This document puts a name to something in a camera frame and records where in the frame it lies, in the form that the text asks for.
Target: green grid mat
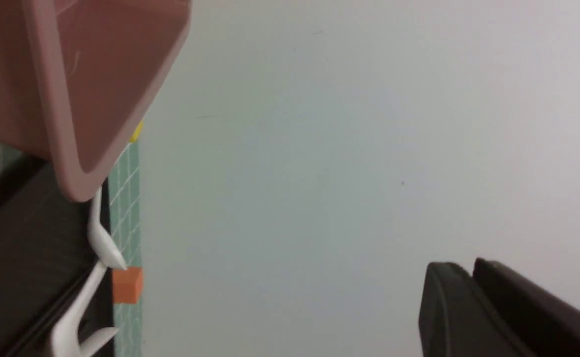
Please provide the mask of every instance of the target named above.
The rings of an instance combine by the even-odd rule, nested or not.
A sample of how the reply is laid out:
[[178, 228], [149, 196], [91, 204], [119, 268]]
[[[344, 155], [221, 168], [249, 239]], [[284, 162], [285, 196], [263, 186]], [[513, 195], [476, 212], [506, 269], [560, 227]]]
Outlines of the green grid mat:
[[[21, 152], [0, 144], [0, 174]], [[137, 143], [127, 145], [109, 176], [109, 210], [112, 237], [129, 266], [141, 266], [140, 254], [140, 172]], [[142, 355], [142, 299], [136, 305], [113, 307], [117, 357]]]
[[[127, 145], [109, 174], [111, 236], [129, 266], [142, 266], [140, 253], [140, 171], [137, 143]], [[116, 357], [142, 355], [142, 298], [136, 305], [113, 307]]]

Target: orange block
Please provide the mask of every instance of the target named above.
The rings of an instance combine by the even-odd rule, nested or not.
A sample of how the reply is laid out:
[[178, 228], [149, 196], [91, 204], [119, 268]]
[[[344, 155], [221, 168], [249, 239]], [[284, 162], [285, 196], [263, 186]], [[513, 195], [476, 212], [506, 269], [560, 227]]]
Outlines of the orange block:
[[144, 287], [142, 267], [113, 269], [113, 303], [137, 303]]

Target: black object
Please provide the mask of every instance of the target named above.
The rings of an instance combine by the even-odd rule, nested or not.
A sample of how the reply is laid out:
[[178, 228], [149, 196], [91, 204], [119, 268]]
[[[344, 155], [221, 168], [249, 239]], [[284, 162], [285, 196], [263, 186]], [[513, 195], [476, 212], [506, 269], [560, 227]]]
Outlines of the black object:
[[534, 355], [457, 264], [427, 266], [418, 323], [424, 357]]
[[[108, 201], [104, 185], [102, 199]], [[70, 203], [44, 161], [24, 158], [0, 177], [0, 356], [42, 356], [96, 257], [86, 239], [88, 203]], [[101, 219], [110, 229], [109, 206]], [[113, 326], [111, 272], [88, 307], [79, 336]], [[97, 356], [113, 356], [108, 343]]]
[[580, 311], [500, 262], [426, 269], [419, 316], [425, 357], [580, 356]]
[[540, 356], [580, 356], [580, 311], [500, 262], [473, 271], [506, 323]]

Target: white wall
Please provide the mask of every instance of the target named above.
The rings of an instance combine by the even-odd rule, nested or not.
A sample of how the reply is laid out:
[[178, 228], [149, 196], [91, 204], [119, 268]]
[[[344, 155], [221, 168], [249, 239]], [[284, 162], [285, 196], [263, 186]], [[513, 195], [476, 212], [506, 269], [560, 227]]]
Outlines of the white wall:
[[141, 138], [145, 356], [418, 356], [431, 260], [580, 307], [580, 2], [193, 10]]

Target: pink plastic basket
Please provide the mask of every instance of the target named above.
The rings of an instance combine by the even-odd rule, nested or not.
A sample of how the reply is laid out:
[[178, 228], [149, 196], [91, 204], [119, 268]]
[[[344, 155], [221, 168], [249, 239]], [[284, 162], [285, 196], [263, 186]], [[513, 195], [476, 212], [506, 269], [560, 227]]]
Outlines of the pink plastic basket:
[[190, 0], [0, 0], [0, 142], [96, 192], [160, 89]]

